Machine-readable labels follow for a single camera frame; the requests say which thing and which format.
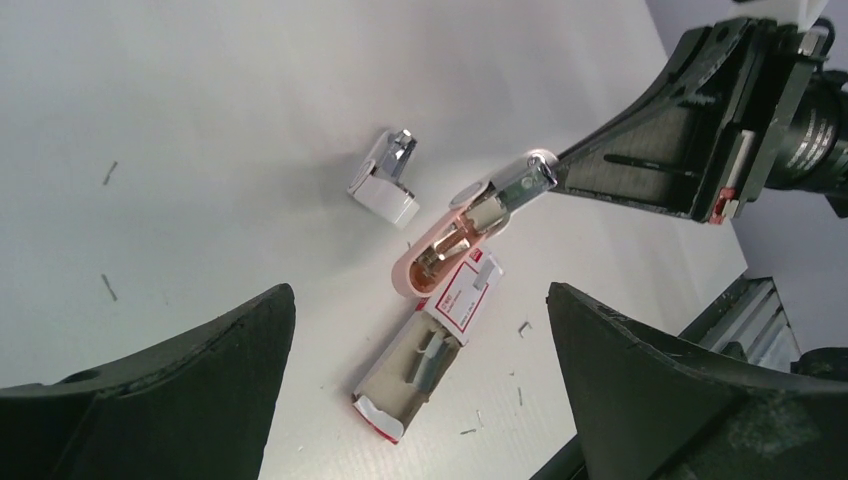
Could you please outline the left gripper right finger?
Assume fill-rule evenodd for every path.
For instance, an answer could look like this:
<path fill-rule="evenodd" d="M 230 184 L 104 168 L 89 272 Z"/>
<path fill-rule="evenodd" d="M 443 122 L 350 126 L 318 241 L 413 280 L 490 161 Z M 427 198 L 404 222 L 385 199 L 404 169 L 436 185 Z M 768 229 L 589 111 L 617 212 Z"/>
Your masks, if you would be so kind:
<path fill-rule="evenodd" d="M 546 299 L 576 436 L 550 479 L 843 479 L 847 351 L 757 366 L 566 283 Z"/>

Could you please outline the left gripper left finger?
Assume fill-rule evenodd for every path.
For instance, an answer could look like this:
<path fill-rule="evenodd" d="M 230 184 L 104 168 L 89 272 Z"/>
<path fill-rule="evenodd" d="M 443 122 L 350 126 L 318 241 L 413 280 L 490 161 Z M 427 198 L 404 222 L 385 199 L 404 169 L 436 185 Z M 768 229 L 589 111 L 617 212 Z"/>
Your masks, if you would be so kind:
<path fill-rule="evenodd" d="M 1 392 L 5 479 L 255 479 L 296 325 L 293 289 L 122 359 Z"/>

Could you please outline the silver staple strip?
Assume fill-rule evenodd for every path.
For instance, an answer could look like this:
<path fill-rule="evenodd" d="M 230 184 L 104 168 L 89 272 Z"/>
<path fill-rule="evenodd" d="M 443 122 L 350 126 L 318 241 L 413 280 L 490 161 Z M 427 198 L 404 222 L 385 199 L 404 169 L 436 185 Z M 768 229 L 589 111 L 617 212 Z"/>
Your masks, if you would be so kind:
<path fill-rule="evenodd" d="M 419 392 L 431 393 L 443 374 L 453 344 L 454 338 L 449 333 L 430 332 L 422 346 L 416 350 L 418 357 L 407 382 Z"/>

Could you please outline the red white staple box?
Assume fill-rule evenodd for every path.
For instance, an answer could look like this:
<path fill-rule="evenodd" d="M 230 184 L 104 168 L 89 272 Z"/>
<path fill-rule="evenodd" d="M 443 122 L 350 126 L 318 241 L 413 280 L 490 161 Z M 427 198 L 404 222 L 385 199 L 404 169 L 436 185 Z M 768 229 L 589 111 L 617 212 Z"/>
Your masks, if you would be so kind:
<path fill-rule="evenodd" d="M 467 346 L 504 275 L 488 247 L 461 260 L 445 284 L 421 298 L 352 393 L 352 406 L 378 435 L 398 444 Z"/>

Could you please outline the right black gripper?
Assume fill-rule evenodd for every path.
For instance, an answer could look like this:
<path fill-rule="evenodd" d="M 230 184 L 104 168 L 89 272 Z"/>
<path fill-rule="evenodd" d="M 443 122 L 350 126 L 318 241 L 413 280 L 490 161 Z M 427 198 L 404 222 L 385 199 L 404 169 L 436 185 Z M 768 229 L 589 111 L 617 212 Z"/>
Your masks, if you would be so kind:
<path fill-rule="evenodd" d="M 737 17 L 686 31 L 637 100 L 560 153 L 555 193 L 705 222 L 726 164 L 721 142 L 758 80 L 754 111 L 766 123 L 748 201 L 800 191 L 845 218 L 847 72 L 825 67 L 835 39 L 828 18 Z"/>

